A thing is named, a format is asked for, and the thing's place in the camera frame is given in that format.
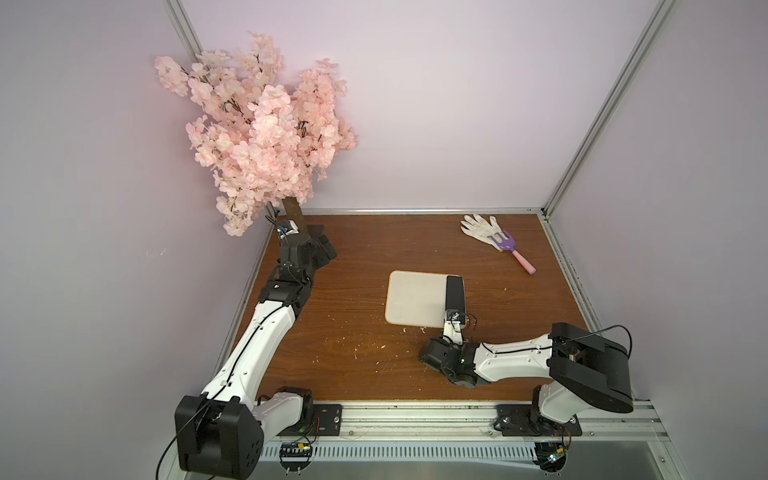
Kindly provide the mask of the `black cleaver knife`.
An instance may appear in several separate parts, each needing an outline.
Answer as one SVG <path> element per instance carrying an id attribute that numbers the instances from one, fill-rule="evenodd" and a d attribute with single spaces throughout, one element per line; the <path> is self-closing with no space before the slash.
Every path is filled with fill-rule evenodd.
<path id="1" fill-rule="evenodd" d="M 448 322 L 466 323 L 464 280 L 457 275 L 448 275 L 446 277 L 445 318 Z"/>

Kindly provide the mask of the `white cutting board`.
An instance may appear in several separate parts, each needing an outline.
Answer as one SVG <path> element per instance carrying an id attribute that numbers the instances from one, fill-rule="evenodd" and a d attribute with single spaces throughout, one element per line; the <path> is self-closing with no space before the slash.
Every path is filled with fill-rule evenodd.
<path id="1" fill-rule="evenodd" d="M 394 325 L 442 328 L 448 274 L 395 270 L 388 279 L 385 320 Z"/>

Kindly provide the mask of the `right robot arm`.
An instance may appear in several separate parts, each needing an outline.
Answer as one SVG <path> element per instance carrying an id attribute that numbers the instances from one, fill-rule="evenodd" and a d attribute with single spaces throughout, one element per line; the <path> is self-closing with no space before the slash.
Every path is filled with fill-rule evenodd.
<path id="1" fill-rule="evenodd" d="M 428 340 L 419 360 L 465 388 L 511 378 L 549 379 L 535 389 L 534 416 L 565 424 L 589 408 L 628 414 L 634 410 L 629 360 L 632 347 L 569 323 L 527 341 L 466 341 L 448 324 Z"/>

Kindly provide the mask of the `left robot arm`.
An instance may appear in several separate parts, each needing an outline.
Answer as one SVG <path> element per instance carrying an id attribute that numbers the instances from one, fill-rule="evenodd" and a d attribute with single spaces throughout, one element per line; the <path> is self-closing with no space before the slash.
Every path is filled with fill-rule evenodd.
<path id="1" fill-rule="evenodd" d="M 247 479 L 264 445 L 282 433 L 318 432 L 308 389 L 283 387 L 261 400 L 259 388 L 278 347 L 308 303 L 318 269 L 336 251 L 320 225 L 280 240 L 280 258 L 261 290 L 252 320 L 213 379 L 174 412 L 178 465 L 185 472 Z"/>

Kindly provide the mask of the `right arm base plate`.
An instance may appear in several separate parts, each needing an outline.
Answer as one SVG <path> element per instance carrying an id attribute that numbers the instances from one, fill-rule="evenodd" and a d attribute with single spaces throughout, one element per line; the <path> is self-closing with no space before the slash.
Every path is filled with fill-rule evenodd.
<path id="1" fill-rule="evenodd" d="M 492 428 L 505 437 L 578 437 L 583 435 L 577 419 L 564 424 L 539 414 L 532 404 L 499 404 Z"/>

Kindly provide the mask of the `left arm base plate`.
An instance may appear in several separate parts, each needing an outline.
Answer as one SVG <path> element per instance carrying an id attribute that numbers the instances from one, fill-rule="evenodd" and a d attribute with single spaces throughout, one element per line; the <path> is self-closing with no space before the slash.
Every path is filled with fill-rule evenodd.
<path id="1" fill-rule="evenodd" d="M 284 429 L 280 436 L 331 436 L 337 437 L 341 432 L 343 406 L 334 403 L 314 404 L 302 411 L 299 421 Z"/>

